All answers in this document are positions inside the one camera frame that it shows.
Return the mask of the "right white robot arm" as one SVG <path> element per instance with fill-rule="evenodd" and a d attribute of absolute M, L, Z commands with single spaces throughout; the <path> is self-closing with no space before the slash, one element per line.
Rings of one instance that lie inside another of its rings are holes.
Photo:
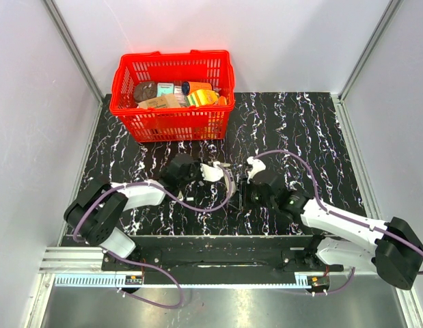
<path fill-rule="evenodd" d="M 267 207 L 289 222 L 329 233 L 304 252 L 310 270 L 355 267 L 402 290 L 413 286 L 423 263 L 423 243 L 404 219 L 376 220 L 324 205 L 305 191 L 288 189 L 283 178 L 268 170 L 243 178 L 240 188 L 244 205 Z"/>

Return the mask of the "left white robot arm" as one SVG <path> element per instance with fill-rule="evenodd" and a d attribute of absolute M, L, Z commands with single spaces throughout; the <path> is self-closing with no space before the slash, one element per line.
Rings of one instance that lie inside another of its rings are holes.
<path fill-rule="evenodd" d="M 92 180 L 67 207 L 64 221 L 77 233 L 77 240 L 117 255 L 126 270 L 139 266 L 135 242 L 118 227 L 122 213 L 142 206 L 158 206 L 177 196 L 187 184 L 202 179 L 202 161 L 177 154 L 157 176 L 129 188 L 106 179 Z"/>

